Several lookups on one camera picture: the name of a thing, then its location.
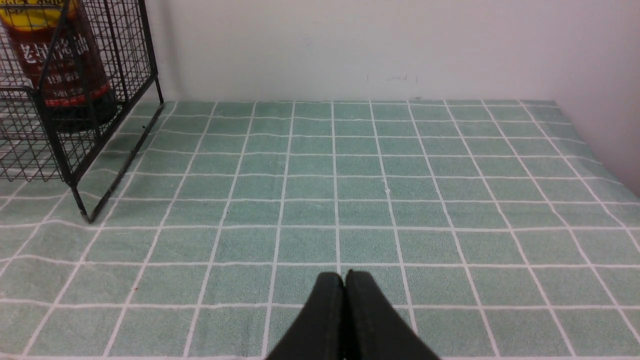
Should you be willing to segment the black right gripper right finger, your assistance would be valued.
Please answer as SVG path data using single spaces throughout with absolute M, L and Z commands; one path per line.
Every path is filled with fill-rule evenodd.
M 343 303 L 346 360 L 438 360 L 366 271 L 348 271 Z

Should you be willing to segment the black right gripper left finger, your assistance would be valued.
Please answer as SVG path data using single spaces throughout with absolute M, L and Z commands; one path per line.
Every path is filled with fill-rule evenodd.
M 334 272 L 318 274 L 306 303 L 268 360 L 342 360 L 345 285 Z

